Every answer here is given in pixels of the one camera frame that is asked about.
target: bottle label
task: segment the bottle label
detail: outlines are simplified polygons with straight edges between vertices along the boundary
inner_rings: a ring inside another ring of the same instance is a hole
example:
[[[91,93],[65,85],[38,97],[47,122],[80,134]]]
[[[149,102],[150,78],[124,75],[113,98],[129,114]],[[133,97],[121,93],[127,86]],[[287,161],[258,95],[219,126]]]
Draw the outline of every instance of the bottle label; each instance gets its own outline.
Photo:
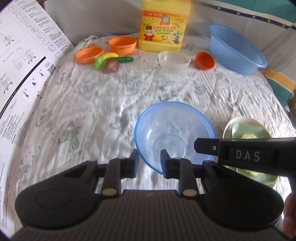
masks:
[[[139,40],[180,45],[188,17],[142,11]]]

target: green fabric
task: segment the green fabric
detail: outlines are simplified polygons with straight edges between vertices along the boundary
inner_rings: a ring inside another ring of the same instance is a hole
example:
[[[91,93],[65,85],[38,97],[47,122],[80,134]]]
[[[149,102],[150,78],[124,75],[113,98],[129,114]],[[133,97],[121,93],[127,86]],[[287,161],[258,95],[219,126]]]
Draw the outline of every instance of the green fabric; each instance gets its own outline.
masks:
[[[296,7],[289,0],[220,0],[220,2],[270,14],[296,23]]]
[[[282,87],[280,84],[275,82],[272,79],[266,78],[270,86],[272,87],[274,91],[274,95],[277,97],[279,102],[281,103],[281,106],[285,108],[289,97],[291,96],[291,92],[286,90],[284,87]]]

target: finger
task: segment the finger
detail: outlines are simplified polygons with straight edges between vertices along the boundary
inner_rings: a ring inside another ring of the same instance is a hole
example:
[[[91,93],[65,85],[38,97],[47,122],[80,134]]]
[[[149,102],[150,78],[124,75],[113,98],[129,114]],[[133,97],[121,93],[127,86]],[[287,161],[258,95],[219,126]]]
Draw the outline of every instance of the finger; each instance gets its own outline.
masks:
[[[283,212],[285,217],[294,216],[294,198],[292,193],[290,193],[289,196],[286,198]]]
[[[293,217],[285,217],[282,223],[281,232],[288,238],[293,238],[296,232],[296,221]]]

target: bowl base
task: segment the bowl base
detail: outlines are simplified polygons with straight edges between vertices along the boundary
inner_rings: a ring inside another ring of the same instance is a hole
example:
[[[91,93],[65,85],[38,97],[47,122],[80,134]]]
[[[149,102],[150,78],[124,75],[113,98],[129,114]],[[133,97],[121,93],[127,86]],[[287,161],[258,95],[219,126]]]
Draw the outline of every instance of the bowl base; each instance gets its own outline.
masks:
[[[165,134],[156,139],[153,143],[153,153],[160,161],[160,151],[166,149],[168,154],[174,157],[184,158],[186,154],[186,146],[184,141],[179,137],[172,134]]]

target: yellow jug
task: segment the yellow jug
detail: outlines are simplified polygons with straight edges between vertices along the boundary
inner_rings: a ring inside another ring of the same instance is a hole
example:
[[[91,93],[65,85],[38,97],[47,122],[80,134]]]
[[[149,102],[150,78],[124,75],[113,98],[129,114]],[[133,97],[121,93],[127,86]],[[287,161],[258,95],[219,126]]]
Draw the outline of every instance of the yellow jug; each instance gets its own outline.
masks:
[[[143,0],[139,49],[179,51],[190,12],[190,0]]]

